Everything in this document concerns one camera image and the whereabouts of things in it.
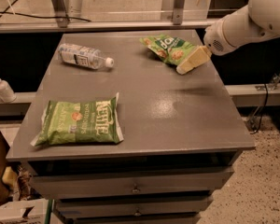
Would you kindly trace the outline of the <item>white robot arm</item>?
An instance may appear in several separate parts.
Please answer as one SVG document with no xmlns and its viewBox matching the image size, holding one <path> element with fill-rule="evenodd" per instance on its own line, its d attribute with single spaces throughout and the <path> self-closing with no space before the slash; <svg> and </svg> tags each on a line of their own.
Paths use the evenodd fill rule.
<svg viewBox="0 0 280 224">
<path fill-rule="evenodd" d="M 246 6 L 205 29 L 204 45 L 182 59 L 176 71 L 184 75 L 210 60 L 238 48 L 280 37 L 280 0 L 248 0 Z"/>
</svg>

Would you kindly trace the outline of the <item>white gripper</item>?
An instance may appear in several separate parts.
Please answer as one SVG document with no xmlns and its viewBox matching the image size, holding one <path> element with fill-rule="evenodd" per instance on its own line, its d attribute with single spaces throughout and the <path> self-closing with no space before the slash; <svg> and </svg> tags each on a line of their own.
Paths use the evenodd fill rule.
<svg viewBox="0 0 280 224">
<path fill-rule="evenodd" d="M 212 53 L 222 56 L 235 51 L 223 33 L 224 20 L 220 19 L 205 29 L 203 42 L 205 46 L 197 46 L 176 68 L 176 72 L 185 75 L 194 68 L 207 63 Z"/>
</svg>

